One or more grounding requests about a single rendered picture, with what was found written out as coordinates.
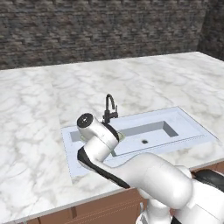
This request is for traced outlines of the black sink faucet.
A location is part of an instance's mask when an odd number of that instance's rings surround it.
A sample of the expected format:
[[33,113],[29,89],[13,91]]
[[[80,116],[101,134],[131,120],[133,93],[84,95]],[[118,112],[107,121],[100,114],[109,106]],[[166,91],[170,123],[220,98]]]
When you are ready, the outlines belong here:
[[[111,102],[111,106],[113,109],[113,112],[109,110],[109,102]],[[110,123],[111,118],[117,118],[118,112],[117,112],[117,106],[115,105],[114,98],[111,94],[107,94],[106,96],[106,109],[104,110],[104,115],[102,116],[103,121],[105,123]]]

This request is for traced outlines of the white rectangular sink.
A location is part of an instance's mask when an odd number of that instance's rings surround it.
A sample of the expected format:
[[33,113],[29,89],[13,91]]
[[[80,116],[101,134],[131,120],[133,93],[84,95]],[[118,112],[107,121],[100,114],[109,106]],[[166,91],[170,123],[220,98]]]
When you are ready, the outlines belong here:
[[164,154],[214,142],[217,137],[179,107],[112,118],[120,143],[104,160],[115,167],[139,153]]

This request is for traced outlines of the brown wooden cabinet door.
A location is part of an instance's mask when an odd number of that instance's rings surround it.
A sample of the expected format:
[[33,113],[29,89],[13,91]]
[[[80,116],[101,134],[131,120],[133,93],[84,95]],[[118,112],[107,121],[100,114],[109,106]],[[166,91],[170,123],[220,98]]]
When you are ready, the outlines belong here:
[[135,224],[146,200],[131,189],[71,208],[70,224]]

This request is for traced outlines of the brown wooden cabinet panel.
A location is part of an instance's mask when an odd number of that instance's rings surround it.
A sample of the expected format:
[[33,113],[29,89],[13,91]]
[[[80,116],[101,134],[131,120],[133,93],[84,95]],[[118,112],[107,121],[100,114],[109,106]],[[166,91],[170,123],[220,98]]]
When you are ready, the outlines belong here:
[[204,166],[204,169],[210,169],[224,174],[224,161],[211,164],[209,166]]

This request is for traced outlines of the brown wooden cabinet drawer front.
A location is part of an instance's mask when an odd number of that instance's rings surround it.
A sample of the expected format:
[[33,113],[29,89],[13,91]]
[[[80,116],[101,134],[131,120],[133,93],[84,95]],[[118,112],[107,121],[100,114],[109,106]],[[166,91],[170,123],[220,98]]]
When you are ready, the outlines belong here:
[[73,218],[70,209],[58,211],[56,213],[50,213],[35,219],[28,220],[27,222],[21,222],[20,224],[66,224]]

